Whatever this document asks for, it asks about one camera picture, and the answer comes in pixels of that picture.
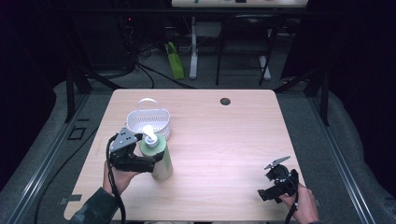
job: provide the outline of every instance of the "gray carpet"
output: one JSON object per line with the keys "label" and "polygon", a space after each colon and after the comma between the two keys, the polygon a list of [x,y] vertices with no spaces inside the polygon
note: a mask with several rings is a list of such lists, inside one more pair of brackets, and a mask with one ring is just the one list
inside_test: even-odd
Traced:
{"label": "gray carpet", "polygon": [[[290,40],[279,38],[277,41],[274,58],[270,62],[270,71],[273,80],[259,86],[259,76],[233,75],[222,76],[220,85],[215,85],[216,57],[211,40],[206,40],[200,47],[200,61],[198,78],[180,80],[185,84],[199,89],[274,89],[282,84],[279,76],[283,63],[290,47]],[[185,69],[189,71],[189,53],[181,55]],[[160,51],[153,51],[141,63],[168,75],[171,75],[166,55]],[[150,73],[154,79],[156,89],[181,88],[170,80]],[[151,87],[150,79],[142,70],[135,70],[125,77],[112,79],[115,83],[130,89],[148,89]],[[48,185],[64,162],[75,153],[65,167],[53,179],[40,204],[38,223],[66,223],[63,212],[64,200],[71,194],[77,181],[79,171],[91,146],[93,137],[89,135],[100,124],[101,118],[111,96],[111,91],[96,80],[90,80],[93,92],[90,95],[79,95],[77,91],[78,110],[73,122],[65,125],[66,98],[65,84],[61,83],[54,90],[57,93],[57,104],[30,151],[24,158],[19,169],[9,180],[0,194],[0,223],[7,223],[10,217],[19,223],[33,223],[35,208],[39,196]],[[304,84],[293,88],[286,93],[277,95],[282,114],[284,116],[291,142],[296,151],[306,185],[311,188],[322,206],[318,209],[320,218],[324,223],[396,223],[395,202],[375,181],[375,177],[362,159],[362,148],[359,135],[344,110],[341,102],[331,94],[329,103],[330,131],[337,146],[339,146],[346,163],[361,190],[362,197],[367,202],[368,209],[373,219],[364,221],[351,200],[350,191],[346,188],[345,180],[336,167],[332,153],[332,145],[328,136],[323,131],[321,121],[316,116],[316,99],[305,98],[301,89]],[[53,155],[53,163],[49,165],[49,172],[43,176],[39,190],[33,191],[32,200],[27,200],[22,210],[21,198],[28,189],[32,177],[43,165],[42,161],[50,154],[54,147],[59,148],[59,153]]]}

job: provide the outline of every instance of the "black metal frame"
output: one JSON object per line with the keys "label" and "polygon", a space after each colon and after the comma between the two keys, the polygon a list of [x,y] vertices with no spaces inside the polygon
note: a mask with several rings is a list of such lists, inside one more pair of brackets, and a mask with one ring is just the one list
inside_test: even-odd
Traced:
{"label": "black metal frame", "polygon": [[[63,7],[54,7],[54,6],[48,6],[47,10],[52,13],[52,15],[56,15],[55,17],[58,17],[58,15],[71,15],[71,14],[100,14],[100,15],[131,15],[133,14],[134,16],[139,16],[139,17],[149,17],[150,15],[164,15],[164,16],[186,16],[186,17],[229,17],[232,15],[236,14],[258,14],[258,13],[263,13],[263,14],[274,14],[274,15],[280,15],[282,17],[286,18],[294,18],[294,19],[315,19],[315,20],[321,20],[321,19],[339,19],[340,17],[343,17],[347,15],[346,12],[327,12],[327,11],[316,11],[316,12],[308,12],[304,8],[276,8],[276,7],[271,7],[271,8],[253,8],[253,7],[239,7],[239,8],[227,8],[227,7],[216,7],[216,8],[202,8],[202,7],[197,7],[197,8],[182,8],[182,7],[171,7],[171,8],[96,8],[96,9],[78,9],[78,8],[63,8]],[[84,63],[81,62],[76,62],[74,59],[70,59],[71,63],[71,70],[67,76],[67,98],[68,98],[68,115],[66,122],[69,121],[74,113],[75,113],[75,102],[74,102],[74,90],[73,90],[73,84],[76,83],[78,89],[81,91],[83,94],[90,93],[92,90],[91,85],[88,83],[85,75],[88,75],[92,78],[97,79],[98,81],[102,82],[109,88],[116,90],[120,89],[121,87],[112,83],[111,81],[101,77],[100,75],[96,74],[91,70],[91,68],[87,65],[84,65]],[[323,74],[324,76],[321,75],[316,75],[320,74],[319,71],[324,71]],[[298,83],[300,80],[304,80],[306,77],[318,77],[318,80],[322,81],[315,81],[312,82],[310,87],[305,89],[305,94],[307,96],[313,96],[317,93],[317,90],[319,89],[320,85],[323,86],[322,88],[322,103],[320,107],[320,114],[323,118],[323,121],[328,124],[327,121],[327,97],[328,97],[328,73],[327,70],[322,70],[322,69],[315,69],[313,72],[306,74],[302,77],[297,77],[295,80],[292,82],[286,84],[285,86],[282,86],[278,89],[276,89],[276,92],[282,92],[289,88],[290,86],[294,85],[295,83]]]}
{"label": "black metal frame", "polygon": [[330,72],[335,64],[335,59],[347,43],[349,31],[352,30],[349,27],[351,25],[349,20],[350,15],[344,17],[344,22],[342,23],[341,29],[335,34],[330,50],[321,59],[318,67],[312,69],[300,77],[294,78],[290,82],[274,90],[274,92],[280,93],[282,91],[286,91],[301,81],[309,79],[308,85],[304,89],[304,94],[306,97],[314,97],[321,88],[319,114],[326,126],[329,126],[327,112],[329,104]]}
{"label": "black metal frame", "polygon": [[[244,26],[242,29],[244,31],[248,30],[255,30],[257,27],[256,24],[251,24],[251,27],[247,26],[250,24],[250,20],[255,20],[260,24],[260,29],[265,31],[265,36],[262,36],[262,39],[258,39],[258,41],[264,42],[266,41],[268,45],[268,49],[266,50],[227,50],[224,46],[225,42],[227,41],[226,35],[230,32],[237,32],[235,29],[235,25],[239,22],[242,22],[242,26]],[[240,14],[231,17],[228,19],[224,24],[222,25],[220,34],[219,34],[219,47],[218,47],[218,66],[217,66],[217,71],[216,71],[216,85],[219,85],[219,70],[220,70],[220,64],[221,64],[221,56],[223,53],[231,52],[231,53],[246,53],[246,54],[256,54],[258,56],[264,56],[266,58],[265,60],[265,65],[263,67],[260,66],[260,69],[262,71],[261,77],[260,77],[260,82],[259,85],[262,84],[264,81],[264,74],[265,71],[268,68],[269,61],[271,59],[271,54],[272,50],[274,48],[274,44],[276,41],[277,33],[281,28],[283,28],[285,24],[285,20],[283,20],[282,17],[279,17],[277,15],[268,15],[268,14]],[[271,34],[270,36],[267,36],[267,30],[271,29]]]}

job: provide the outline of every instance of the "human hand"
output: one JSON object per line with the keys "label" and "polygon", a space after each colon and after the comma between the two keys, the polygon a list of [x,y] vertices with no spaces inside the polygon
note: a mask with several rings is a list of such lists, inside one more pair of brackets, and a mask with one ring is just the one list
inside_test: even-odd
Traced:
{"label": "human hand", "polygon": [[[120,195],[129,186],[129,183],[131,183],[132,178],[134,178],[136,175],[141,174],[139,172],[120,171],[120,170],[117,170],[114,167],[112,167],[111,170],[113,171],[114,181],[116,182],[117,190],[119,191]],[[108,179],[107,161],[105,161],[105,168],[104,168],[103,174],[104,174],[103,175],[103,189],[105,191],[107,191],[109,194],[113,195],[113,192],[112,192],[112,189],[111,189],[111,185],[110,185],[110,180]]]}
{"label": "human hand", "polygon": [[[279,199],[290,209],[295,200],[295,194],[279,196]],[[298,205],[293,217],[301,224],[319,221],[318,208],[312,191],[302,184],[298,184]]]}

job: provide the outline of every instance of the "person's arm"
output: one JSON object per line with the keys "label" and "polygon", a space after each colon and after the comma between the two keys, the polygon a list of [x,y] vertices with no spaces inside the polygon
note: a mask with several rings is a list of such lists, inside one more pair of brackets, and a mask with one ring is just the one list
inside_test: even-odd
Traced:
{"label": "person's arm", "polygon": [[[281,195],[279,199],[290,209],[294,203],[295,195]],[[301,224],[321,223],[314,194],[300,183],[298,184],[297,211],[294,212],[293,217]]]}
{"label": "person's arm", "polygon": [[[132,178],[140,174],[138,172],[119,171],[114,167],[112,171],[120,194],[126,190]],[[103,186],[72,216],[69,224],[109,223],[118,209],[117,200],[114,198],[111,190],[110,181],[108,179],[107,163],[105,162]]]}

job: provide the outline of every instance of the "green bottle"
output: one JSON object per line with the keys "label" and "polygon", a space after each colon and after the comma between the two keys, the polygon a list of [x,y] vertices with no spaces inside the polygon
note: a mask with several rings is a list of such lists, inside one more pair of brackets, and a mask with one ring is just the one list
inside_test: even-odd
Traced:
{"label": "green bottle", "polygon": [[166,139],[162,135],[154,133],[151,125],[143,127],[143,134],[144,138],[140,141],[140,151],[143,156],[156,160],[160,158],[154,165],[152,177],[157,180],[169,178],[173,173],[173,166]]}

